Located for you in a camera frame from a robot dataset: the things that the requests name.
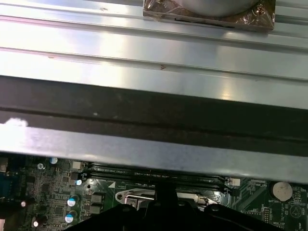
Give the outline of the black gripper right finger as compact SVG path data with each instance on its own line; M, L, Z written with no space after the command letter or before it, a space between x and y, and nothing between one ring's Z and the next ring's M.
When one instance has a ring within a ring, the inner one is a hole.
M167 185L167 200L179 203L200 230L306 231L308 187L298 183Z

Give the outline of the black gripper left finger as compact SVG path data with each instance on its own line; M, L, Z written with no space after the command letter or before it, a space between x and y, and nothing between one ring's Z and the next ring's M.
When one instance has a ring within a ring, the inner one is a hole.
M70 228L70 231L165 231L166 223L160 213L154 212L154 203L145 211L138 211L130 205L117 205Z

